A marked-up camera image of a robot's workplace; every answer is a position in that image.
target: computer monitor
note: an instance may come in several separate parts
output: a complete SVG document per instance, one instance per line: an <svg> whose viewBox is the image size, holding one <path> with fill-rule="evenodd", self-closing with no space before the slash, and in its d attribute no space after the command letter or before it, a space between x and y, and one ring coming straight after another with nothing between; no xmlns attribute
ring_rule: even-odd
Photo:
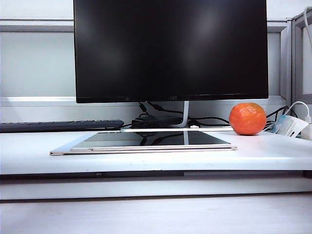
<svg viewBox="0 0 312 234"><path fill-rule="evenodd" d="M268 98L265 0L74 0L78 103Z"/></svg>

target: black cable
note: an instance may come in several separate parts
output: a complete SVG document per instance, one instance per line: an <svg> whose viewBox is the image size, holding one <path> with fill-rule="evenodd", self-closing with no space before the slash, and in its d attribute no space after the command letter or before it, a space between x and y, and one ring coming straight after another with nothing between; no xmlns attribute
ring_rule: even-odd
<svg viewBox="0 0 312 234"><path fill-rule="evenodd" d="M218 119L218 120L221 120L223 122L226 122L227 124L230 124L230 122L228 122L227 120L220 118L220 117L199 117L199 118L188 117L188 119L189 120Z"/></svg>
<svg viewBox="0 0 312 234"><path fill-rule="evenodd" d="M179 113L179 114L183 114L182 111L171 111L171 110L167 110L167 109L164 109L162 108L161 106L157 105L157 104L153 104L151 103L150 101L147 102L148 104L150 104L155 110L158 110L158 111L165 111L165 112L169 112L169 113ZM223 122L226 122L227 124L230 124L227 120L223 119L223 118L220 118L220 117L189 117L188 116L188 119L189 120L204 120L204 119L218 119L218 120L221 120Z"/></svg>
<svg viewBox="0 0 312 234"><path fill-rule="evenodd" d="M276 111L272 112L271 114L267 115L267 118L274 115L274 114L278 114L278 112L280 112L281 110L284 110L285 108L288 108L288 106L283 106L279 109L277 109Z"/></svg>
<svg viewBox="0 0 312 234"><path fill-rule="evenodd" d="M140 101L139 101L138 103L139 103L139 107L141 108L141 110L142 110L143 112L145 112L146 114L148 114L145 105L144 105L143 103L141 103Z"/></svg>
<svg viewBox="0 0 312 234"><path fill-rule="evenodd" d="M157 105L157 104L151 103L150 101L148 101L147 103L150 104L155 110L158 110L158 111L164 111L164 112L169 112L169 113L179 113L179 114L183 114L182 111L171 111L171 110L167 110L167 109L164 109L162 106L159 106L159 105Z"/></svg>
<svg viewBox="0 0 312 234"><path fill-rule="evenodd" d="M295 116L296 118L298 118L298 115L296 114L295 111L291 110L291 112L294 114L294 116Z"/></svg>

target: white shelf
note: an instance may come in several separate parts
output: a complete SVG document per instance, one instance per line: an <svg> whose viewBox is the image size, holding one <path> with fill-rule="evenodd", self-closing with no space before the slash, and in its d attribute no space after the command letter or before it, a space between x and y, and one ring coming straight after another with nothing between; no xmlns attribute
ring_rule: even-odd
<svg viewBox="0 0 312 234"><path fill-rule="evenodd" d="M312 142L270 133L209 132L236 151L50 156L90 132L1 134L0 173L42 174L159 170L312 170Z"/></svg>

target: orange fruit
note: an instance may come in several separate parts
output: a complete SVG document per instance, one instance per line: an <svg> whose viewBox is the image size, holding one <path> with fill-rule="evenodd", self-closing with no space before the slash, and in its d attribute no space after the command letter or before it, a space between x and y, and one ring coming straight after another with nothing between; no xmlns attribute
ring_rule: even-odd
<svg viewBox="0 0 312 234"><path fill-rule="evenodd" d="M229 122L237 134L254 135L264 128L267 117L261 106L246 102L232 108Z"/></svg>

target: keyboard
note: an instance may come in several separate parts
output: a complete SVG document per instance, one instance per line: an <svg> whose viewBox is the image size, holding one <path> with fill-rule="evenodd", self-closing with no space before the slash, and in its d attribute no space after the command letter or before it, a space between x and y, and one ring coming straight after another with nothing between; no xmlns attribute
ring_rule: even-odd
<svg viewBox="0 0 312 234"><path fill-rule="evenodd" d="M114 120L86 120L63 122L0 123L0 133L100 131L120 128L124 122Z"/></svg>

